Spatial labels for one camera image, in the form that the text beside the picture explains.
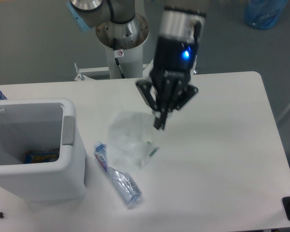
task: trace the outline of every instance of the white bin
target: white bin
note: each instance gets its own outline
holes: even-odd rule
[[[86,150],[68,99],[0,101],[0,187],[28,201],[85,195]],[[60,147],[59,159],[23,164],[28,150]]]

